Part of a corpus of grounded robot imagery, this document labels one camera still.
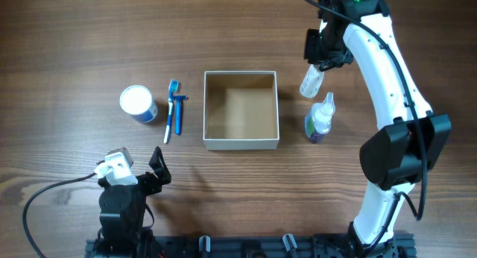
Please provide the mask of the blue white toothbrush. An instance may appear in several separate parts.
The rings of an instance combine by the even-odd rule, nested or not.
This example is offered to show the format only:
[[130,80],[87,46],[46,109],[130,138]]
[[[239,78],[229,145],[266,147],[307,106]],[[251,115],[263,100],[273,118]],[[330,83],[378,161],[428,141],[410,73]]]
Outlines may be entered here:
[[171,136],[171,124],[173,118],[173,111],[174,111],[174,94],[178,92],[180,87],[180,82],[174,79],[171,79],[169,87],[168,87],[168,117],[165,127],[165,136],[163,142],[168,144]]

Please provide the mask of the blue disposable razor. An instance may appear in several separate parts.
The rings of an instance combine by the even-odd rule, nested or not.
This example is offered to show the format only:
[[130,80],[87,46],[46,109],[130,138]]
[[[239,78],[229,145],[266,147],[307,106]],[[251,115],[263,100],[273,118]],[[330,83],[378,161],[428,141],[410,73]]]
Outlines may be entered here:
[[176,101],[176,125],[175,133],[180,135],[182,133],[182,122],[183,122],[183,102],[189,98],[186,95],[175,95],[173,100]]

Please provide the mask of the white cream tube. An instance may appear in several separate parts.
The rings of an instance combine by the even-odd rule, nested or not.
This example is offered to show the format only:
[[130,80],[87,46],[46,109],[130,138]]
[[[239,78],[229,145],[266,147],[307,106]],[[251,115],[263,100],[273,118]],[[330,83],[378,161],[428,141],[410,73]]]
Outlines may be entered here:
[[300,94],[305,98],[314,98],[321,87],[324,79],[324,72],[319,68],[311,64],[303,82],[300,85]]

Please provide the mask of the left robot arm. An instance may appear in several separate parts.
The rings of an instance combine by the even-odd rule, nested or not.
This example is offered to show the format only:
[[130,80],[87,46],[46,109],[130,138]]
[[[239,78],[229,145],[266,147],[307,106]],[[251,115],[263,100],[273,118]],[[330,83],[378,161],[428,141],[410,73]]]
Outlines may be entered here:
[[156,147],[148,165],[151,172],[135,176],[133,159],[126,148],[109,152],[94,173],[104,191],[99,198],[101,208],[100,234],[96,249],[109,257],[154,257],[162,247],[150,226],[143,225],[145,213],[150,213],[146,198],[162,191],[171,182],[160,147]]

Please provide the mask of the clear spray bottle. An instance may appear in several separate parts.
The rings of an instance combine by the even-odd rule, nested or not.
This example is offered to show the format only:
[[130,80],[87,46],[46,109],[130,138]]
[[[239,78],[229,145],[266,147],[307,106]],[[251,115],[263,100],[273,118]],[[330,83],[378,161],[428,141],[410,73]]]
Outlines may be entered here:
[[334,114],[334,93],[328,92],[323,102],[313,104],[305,117],[304,128],[310,142],[321,142],[331,131],[332,117]]

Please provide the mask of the cotton swab jar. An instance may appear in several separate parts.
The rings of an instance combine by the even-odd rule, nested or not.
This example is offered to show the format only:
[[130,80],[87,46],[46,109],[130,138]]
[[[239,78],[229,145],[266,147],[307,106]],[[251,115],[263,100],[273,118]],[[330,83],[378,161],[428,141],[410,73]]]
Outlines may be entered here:
[[157,117],[158,107],[145,86],[127,87],[120,95],[119,104],[124,112],[139,123],[148,123]]

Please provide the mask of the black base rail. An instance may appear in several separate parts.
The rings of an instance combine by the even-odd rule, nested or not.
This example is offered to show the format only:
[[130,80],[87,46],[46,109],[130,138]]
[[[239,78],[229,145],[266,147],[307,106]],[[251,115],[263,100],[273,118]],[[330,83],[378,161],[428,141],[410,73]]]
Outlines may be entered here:
[[116,251],[104,243],[86,243],[86,257],[361,257],[345,234],[315,234],[313,236],[187,238],[158,236],[137,251]]

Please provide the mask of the white cardboard box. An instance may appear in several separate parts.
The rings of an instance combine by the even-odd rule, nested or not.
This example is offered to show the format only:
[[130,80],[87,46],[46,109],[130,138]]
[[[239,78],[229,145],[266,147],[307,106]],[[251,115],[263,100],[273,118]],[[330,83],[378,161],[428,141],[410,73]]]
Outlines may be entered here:
[[207,150],[277,148],[275,71],[206,71],[203,79],[203,141]]

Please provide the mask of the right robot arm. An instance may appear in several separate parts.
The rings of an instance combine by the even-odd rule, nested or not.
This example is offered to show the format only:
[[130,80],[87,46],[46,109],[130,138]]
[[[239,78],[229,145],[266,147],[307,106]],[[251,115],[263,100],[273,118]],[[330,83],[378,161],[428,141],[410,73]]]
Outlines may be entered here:
[[309,0],[320,27],[306,34],[309,69],[300,94],[313,98],[330,69],[357,63],[376,114],[377,132],[360,148],[367,188],[358,215],[336,248],[346,257],[397,252],[394,223],[403,204],[423,217],[428,173],[452,130],[416,87],[399,51],[385,0]]

